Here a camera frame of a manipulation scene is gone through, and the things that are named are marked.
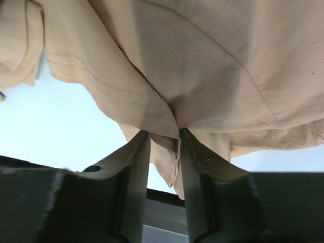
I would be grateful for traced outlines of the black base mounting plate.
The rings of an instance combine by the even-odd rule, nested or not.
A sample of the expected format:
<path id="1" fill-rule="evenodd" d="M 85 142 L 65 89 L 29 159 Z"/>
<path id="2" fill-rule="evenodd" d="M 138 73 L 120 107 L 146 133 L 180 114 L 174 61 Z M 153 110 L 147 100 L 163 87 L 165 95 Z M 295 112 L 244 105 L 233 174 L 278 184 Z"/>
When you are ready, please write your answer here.
<path id="1" fill-rule="evenodd" d="M 112 187 L 76 174 L 1 157 L 3 224 L 77 236 L 109 234 Z M 323 173 L 251 173 L 243 177 L 249 198 L 250 237 L 270 230 L 298 237 L 323 235 Z M 144 225 L 188 234 L 185 201 L 147 190 Z"/>

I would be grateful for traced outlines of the beige t shirt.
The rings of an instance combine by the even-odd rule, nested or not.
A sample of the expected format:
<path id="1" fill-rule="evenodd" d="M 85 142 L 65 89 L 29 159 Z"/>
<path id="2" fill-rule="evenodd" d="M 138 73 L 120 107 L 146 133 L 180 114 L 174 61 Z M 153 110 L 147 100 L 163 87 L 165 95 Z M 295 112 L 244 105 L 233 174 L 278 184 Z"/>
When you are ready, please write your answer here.
<path id="1" fill-rule="evenodd" d="M 323 1 L 1 1 L 1 89 L 83 85 L 184 198 L 180 133 L 225 160 L 323 144 Z"/>

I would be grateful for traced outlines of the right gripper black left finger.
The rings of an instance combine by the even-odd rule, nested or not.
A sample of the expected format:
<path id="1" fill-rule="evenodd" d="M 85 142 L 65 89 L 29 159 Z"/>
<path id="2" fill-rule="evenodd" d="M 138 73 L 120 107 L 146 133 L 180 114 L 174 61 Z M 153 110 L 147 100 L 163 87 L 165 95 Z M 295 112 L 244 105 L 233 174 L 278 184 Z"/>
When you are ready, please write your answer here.
<path id="1" fill-rule="evenodd" d="M 112 187 L 110 242 L 141 242 L 151 138 L 140 130 L 126 145 L 85 168 L 82 175 Z"/>

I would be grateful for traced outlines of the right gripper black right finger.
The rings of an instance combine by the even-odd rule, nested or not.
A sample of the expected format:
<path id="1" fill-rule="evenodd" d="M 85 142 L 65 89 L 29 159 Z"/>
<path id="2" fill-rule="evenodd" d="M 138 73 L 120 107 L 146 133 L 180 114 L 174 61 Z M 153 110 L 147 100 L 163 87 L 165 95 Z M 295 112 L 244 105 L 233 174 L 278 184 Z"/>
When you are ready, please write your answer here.
<path id="1" fill-rule="evenodd" d="M 250 237 L 248 174 L 181 132 L 180 162 L 190 242 L 240 242 Z"/>

